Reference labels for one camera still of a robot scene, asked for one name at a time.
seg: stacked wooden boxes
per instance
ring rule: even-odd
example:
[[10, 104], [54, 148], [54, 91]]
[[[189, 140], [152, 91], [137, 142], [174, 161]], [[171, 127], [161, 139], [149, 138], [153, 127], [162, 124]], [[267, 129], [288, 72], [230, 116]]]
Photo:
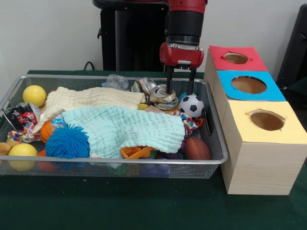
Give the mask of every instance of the stacked wooden boxes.
[[229, 150], [229, 194], [288, 195], [307, 156], [307, 134], [254, 48], [210, 46], [205, 80]]

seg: yellow box top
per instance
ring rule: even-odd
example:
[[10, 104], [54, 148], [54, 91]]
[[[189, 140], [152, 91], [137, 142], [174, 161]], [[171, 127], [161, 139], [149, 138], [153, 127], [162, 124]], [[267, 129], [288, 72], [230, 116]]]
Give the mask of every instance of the yellow box top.
[[244, 142], [307, 144], [307, 133], [288, 102], [229, 100], [229, 105]]

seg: light blue towel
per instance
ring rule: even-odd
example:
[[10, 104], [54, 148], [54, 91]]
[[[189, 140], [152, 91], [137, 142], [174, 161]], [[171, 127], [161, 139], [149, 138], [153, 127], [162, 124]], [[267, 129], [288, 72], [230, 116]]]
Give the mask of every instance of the light blue towel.
[[149, 146], [175, 153], [185, 136], [180, 117], [117, 106], [84, 107], [63, 114], [67, 124], [87, 132], [90, 156], [122, 158], [123, 147]]

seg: white wall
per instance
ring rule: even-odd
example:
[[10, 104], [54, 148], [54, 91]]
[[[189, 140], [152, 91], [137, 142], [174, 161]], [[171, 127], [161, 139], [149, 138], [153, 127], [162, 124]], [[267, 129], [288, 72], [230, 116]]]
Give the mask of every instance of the white wall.
[[89, 60], [102, 69], [99, 28], [92, 0], [1, 0], [0, 79], [11, 83], [30, 69], [83, 69]]
[[[276, 78], [305, 2], [209, 0], [201, 45], [255, 46]], [[101, 69], [99, 28], [100, 10], [91, 0], [1, 0], [0, 97], [4, 85], [29, 69], [76, 70], [88, 60]]]

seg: circular hole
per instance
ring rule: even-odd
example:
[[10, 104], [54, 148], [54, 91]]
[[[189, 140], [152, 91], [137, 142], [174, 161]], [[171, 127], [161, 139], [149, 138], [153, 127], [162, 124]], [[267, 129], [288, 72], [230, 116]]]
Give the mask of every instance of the circular hole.
[[251, 94], [262, 93], [267, 89], [267, 86], [263, 81], [249, 76], [239, 76], [234, 78], [232, 79], [231, 84], [237, 90]]
[[283, 127], [283, 119], [275, 113], [269, 111], [254, 112], [250, 115], [251, 121], [259, 128], [274, 131]]
[[224, 55], [224, 58], [233, 64], [242, 65], [247, 63], [248, 57], [244, 56], [243, 54], [238, 53], [227, 53]]

